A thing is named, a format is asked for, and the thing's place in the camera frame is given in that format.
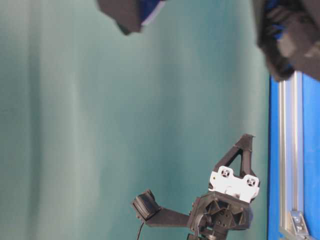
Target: teal curtain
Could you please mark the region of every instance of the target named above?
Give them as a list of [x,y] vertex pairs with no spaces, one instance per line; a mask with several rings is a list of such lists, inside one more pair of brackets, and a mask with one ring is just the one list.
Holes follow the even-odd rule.
[[136,195],[187,214],[243,133],[260,194],[229,239],[267,238],[269,76],[251,1],[168,1],[126,37],[94,0],[4,0],[0,47],[2,240],[133,239]]

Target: blue panel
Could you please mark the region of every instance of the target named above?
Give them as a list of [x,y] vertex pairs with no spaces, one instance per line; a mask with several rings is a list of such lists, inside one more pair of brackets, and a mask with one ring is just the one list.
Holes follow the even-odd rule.
[[320,82],[303,75],[304,215],[320,239]]
[[161,0],[140,0],[141,19],[146,20]]
[[268,184],[268,239],[275,240],[279,233],[279,84],[270,80],[269,109],[269,184]]

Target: black 3d-printed part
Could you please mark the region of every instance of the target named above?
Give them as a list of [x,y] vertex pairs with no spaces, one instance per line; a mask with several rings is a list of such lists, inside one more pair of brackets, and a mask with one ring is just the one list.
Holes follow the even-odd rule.
[[213,171],[218,172],[221,166],[229,167],[230,164],[241,155],[241,168],[239,176],[243,178],[245,175],[256,176],[251,169],[252,157],[252,141],[250,134],[244,134],[241,139],[223,156],[223,158],[214,166]]
[[132,204],[144,220],[150,219],[161,209],[149,189],[137,196]]

